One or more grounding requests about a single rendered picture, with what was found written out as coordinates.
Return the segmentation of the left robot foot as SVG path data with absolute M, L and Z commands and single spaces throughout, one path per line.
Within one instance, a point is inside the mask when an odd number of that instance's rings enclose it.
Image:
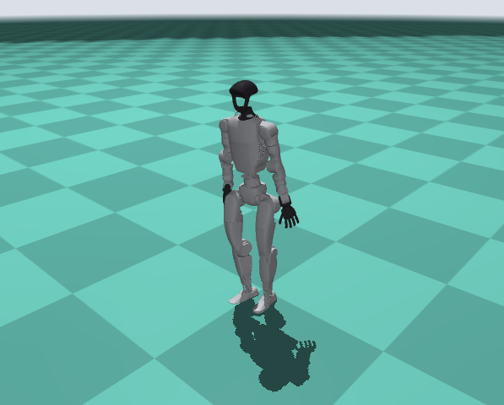
M 253 306 L 252 312 L 254 313 L 262 313 L 266 311 L 270 305 L 277 300 L 276 293 L 273 291 L 272 296 L 268 298 L 268 294 L 266 296 L 262 296 L 261 299 Z

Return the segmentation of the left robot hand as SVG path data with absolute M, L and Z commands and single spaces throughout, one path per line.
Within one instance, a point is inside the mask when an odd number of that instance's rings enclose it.
M 289 194 L 288 194 L 289 195 Z M 289 195 L 290 197 L 290 195 Z M 282 222 L 282 218 L 284 217 L 285 219 L 285 228 L 287 229 L 288 228 L 288 223 L 287 223 L 287 219 L 289 221 L 289 224 L 290 224 L 290 228 L 292 228 L 292 223 L 291 223 L 291 220 L 292 219 L 292 222 L 293 222 L 293 225 L 295 226 L 295 219 L 296 219 L 296 222 L 299 224 L 299 219 L 297 218 L 297 215 L 296 215 L 296 212 L 295 210 L 290 206 L 291 205 L 291 200 L 290 202 L 288 203 L 285 203 L 285 204 L 282 204 L 281 202 L 281 199 L 279 197 L 279 203 L 280 203 L 280 207 L 283 207 L 282 210 L 281 210 L 281 215 L 280 215 L 280 218 L 279 218 L 279 224 L 281 224 Z M 294 219 L 294 216 L 295 216 L 295 219 Z

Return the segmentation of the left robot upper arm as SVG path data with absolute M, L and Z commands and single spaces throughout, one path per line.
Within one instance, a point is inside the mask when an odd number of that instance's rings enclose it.
M 278 140 L 278 128 L 275 124 L 268 121 L 261 121 L 257 124 L 259 136 L 264 140 L 265 146 L 270 157 L 267 161 L 266 169 L 270 173 L 277 173 L 275 170 L 275 163 L 281 161 L 280 148 Z M 282 161 L 281 161 L 282 163 Z

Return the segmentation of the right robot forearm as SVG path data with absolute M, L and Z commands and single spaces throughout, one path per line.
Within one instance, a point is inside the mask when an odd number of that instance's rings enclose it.
M 221 168 L 222 168 L 222 174 L 223 174 L 223 188 L 225 189 L 225 184 L 230 185 L 230 189 L 232 189 L 234 182 L 233 182 L 233 163 L 225 163 L 223 161 L 220 161 L 221 163 Z

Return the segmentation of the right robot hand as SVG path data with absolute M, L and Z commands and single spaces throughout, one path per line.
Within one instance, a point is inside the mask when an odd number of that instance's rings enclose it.
M 230 189 L 229 184 L 225 184 L 225 189 L 223 188 L 223 203 L 225 204 L 225 196 L 231 192 L 232 189 Z

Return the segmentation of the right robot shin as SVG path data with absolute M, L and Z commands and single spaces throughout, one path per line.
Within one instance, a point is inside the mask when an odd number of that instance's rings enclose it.
M 243 290 L 246 293 L 252 292 L 252 283 L 251 283 L 251 271 L 252 271 L 252 256 L 241 256 L 236 253 L 235 249 L 232 248 L 232 254 L 234 258 L 234 262 L 236 265 L 236 271 L 239 274 L 241 284 L 243 286 Z M 245 288 L 244 288 L 245 286 Z M 248 289 L 248 291 L 247 291 Z

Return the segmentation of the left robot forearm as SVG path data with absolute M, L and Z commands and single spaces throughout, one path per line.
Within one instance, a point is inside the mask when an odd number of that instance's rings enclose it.
M 281 161 L 275 163 L 275 170 L 277 173 L 273 174 L 273 180 L 276 187 L 276 192 L 279 194 L 282 204 L 289 203 L 290 198 L 288 195 L 288 188 L 285 181 L 285 168 Z

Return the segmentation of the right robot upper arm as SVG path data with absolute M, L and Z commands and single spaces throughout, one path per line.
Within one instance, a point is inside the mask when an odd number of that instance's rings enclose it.
M 230 142 L 228 138 L 228 129 L 227 129 L 227 122 L 229 121 L 230 118 L 231 116 L 226 117 L 219 122 L 219 129 L 221 131 L 221 142 L 224 147 L 224 149 L 221 150 L 219 153 L 219 160 L 227 164 L 233 161 L 230 151 Z

